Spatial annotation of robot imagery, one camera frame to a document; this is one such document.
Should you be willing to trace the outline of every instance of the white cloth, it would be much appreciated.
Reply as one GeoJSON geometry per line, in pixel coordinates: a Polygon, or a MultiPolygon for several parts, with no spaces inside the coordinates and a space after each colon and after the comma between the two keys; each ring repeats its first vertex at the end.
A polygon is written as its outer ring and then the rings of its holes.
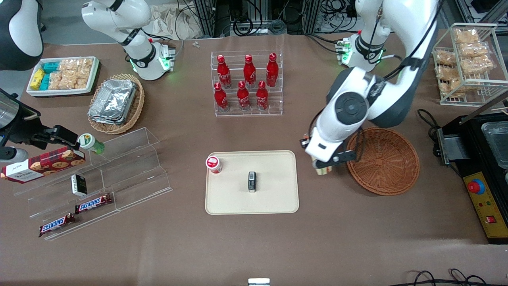
{"type": "MultiPolygon", "coordinates": [[[[195,12],[194,4],[188,3],[192,10],[195,12]]],[[[180,3],[180,8],[186,8],[187,5],[180,3]]],[[[178,38],[182,40],[195,39],[203,36],[201,26],[197,22],[199,20],[189,9],[180,13],[178,19],[175,18],[178,15],[177,4],[163,4],[150,6],[152,11],[152,24],[153,30],[150,34],[156,36],[165,36],[174,40],[178,38]]]]}

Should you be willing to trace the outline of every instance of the foil container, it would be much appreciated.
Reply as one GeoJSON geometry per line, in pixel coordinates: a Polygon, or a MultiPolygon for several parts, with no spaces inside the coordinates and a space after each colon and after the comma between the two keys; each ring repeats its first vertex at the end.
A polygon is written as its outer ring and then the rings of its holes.
{"type": "Polygon", "coordinates": [[[107,80],[88,110],[88,116],[99,123],[124,124],[134,100],[136,88],[136,84],[130,80],[107,80]]]}

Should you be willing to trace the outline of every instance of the bottle cap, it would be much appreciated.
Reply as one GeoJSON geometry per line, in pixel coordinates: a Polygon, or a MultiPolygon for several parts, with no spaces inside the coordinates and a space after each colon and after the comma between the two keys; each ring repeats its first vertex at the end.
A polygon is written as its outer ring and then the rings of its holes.
{"type": "Polygon", "coordinates": [[[85,133],[79,136],[78,142],[81,148],[88,149],[95,144],[95,137],[93,137],[90,133],[85,133]]]}
{"type": "Polygon", "coordinates": [[[206,159],[206,166],[211,170],[217,169],[219,167],[219,164],[220,164],[219,158],[215,156],[210,156],[206,159]]]}

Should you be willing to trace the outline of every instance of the red emergency stop button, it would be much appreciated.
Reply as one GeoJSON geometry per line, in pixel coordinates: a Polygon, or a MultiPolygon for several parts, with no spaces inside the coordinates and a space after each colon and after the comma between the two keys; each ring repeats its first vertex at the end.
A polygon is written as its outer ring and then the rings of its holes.
{"type": "Polygon", "coordinates": [[[485,185],[482,181],[474,179],[467,184],[467,190],[475,194],[483,194],[485,192],[485,185]]]}
{"type": "Polygon", "coordinates": [[[486,219],[486,223],[496,223],[496,218],[493,215],[489,215],[486,219]]]}

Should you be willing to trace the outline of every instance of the brown table surface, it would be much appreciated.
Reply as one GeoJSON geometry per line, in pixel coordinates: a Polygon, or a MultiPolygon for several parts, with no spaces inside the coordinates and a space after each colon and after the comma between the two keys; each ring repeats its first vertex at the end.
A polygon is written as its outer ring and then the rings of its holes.
{"type": "MultiPolygon", "coordinates": [[[[508,283],[508,246],[487,244],[462,180],[432,155],[429,126],[417,117],[416,109],[426,108],[444,125],[473,110],[437,103],[432,64],[409,115],[394,128],[415,146],[420,177],[409,192],[383,197],[358,185],[345,165],[317,176],[299,146],[343,69],[335,55],[304,36],[199,43],[197,49],[186,42],[174,72],[142,81],[146,101],[132,129],[146,126],[161,140],[160,161],[174,190],[47,242],[37,237],[39,221],[28,218],[27,201],[14,197],[11,183],[2,181],[0,280],[5,285],[243,285],[253,277],[269,277],[273,285],[388,285],[412,281],[413,270],[450,278],[453,267],[488,282],[508,283]],[[284,55],[284,114],[216,118],[210,53],[275,48],[284,55]],[[255,150],[296,154],[300,209],[294,214],[208,215],[206,156],[255,150]]],[[[394,35],[386,48],[403,54],[394,35]]],[[[133,73],[118,44],[47,45],[44,52],[45,58],[85,55],[101,60],[100,82],[133,73]]],[[[397,64],[388,60],[374,72],[384,75],[397,64]]],[[[25,94],[23,101],[42,113],[46,125],[90,132],[101,141],[113,138],[90,127],[89,96],[35,99],[25,94]]]]}

